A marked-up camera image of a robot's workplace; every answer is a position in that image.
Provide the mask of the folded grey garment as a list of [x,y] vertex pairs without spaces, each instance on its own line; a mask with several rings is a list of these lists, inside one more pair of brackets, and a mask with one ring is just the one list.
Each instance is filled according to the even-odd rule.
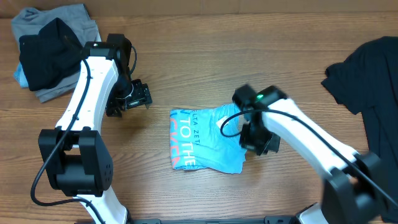
[[[16,40],[23,35],[38,34],[41,28],[55,18],[61,19],[72,29],[81,45],[85,45],[87,41],[101,40],[96,21],[90,18],[84,4],[61,6],[48,11],[26,7],[12,19],[12,33]],[[76,72],[53,88],[36,91],[35,96],[42,103],[57,98],[76,87],[79,75],[80,73]]]

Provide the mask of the light blue printed t-shirt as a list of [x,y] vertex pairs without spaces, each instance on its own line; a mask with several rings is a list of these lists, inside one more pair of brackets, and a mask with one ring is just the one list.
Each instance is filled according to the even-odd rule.
[[225,121],[238,112],[234,104],[203,110],[171,110],[172,168],[242,173],[246,150],[239,144],[239,118]]

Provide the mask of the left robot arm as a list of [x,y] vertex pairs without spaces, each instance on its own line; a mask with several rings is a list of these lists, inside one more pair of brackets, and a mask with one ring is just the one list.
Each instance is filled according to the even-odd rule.
[[94,223],[132,223],[129,210],[111,186],[113,159],[101,137],[104,116],[152,104],[149,87],[131,75],[136,49],[123,34],[104,42],[87,42],[77,86],[54,129],[43,129],[38,145],[43,159],[30,189],[43,207],[82,204]]

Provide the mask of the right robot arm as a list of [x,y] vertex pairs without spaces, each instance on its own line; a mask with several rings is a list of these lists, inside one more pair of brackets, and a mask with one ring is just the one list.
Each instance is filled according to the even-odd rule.
[[257,155],[277,152],[283,139],[323,181],[323,197],[296,215],[265,217],[265,223],[368,223],[397,206],[377,155],[365,155],[324,131],[276,86],[235,90],[233,103],[246,124],[240,145]]

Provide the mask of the black t-shirt at right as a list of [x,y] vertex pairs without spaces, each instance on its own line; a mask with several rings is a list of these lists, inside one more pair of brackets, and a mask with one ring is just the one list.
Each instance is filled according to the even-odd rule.
[[368,148],[384,163],[389,195],[397,199],[397,37],[358,47],[325,70],[322,85],[338,104],[361,113]]

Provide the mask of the folded light blue garment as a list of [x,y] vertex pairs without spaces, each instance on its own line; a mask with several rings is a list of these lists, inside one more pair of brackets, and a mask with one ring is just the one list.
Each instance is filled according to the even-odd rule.
[[27,82],[27,79],[25,77],[23,68],[21,63],[18,63],[16,71],[14,72],[13,75],[14,79],[18,82],[21,88],[28,88],[29,84]]

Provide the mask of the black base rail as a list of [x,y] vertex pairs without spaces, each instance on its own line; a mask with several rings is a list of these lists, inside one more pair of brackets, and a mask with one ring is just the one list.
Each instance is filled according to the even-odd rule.
[[264,218],[233,218],[233,219],[204,219],[204,220],[160,220],[138,219],[133,224],[291,224],[298,223],[294,216],[266,216]]

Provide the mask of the folded black garment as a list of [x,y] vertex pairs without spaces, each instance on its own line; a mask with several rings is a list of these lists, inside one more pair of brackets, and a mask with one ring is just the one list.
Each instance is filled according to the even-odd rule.
[[72,29],[55,18],[38,34],[19,38],[20,56],[30,91],[56,87],[80,70],[82,48]]

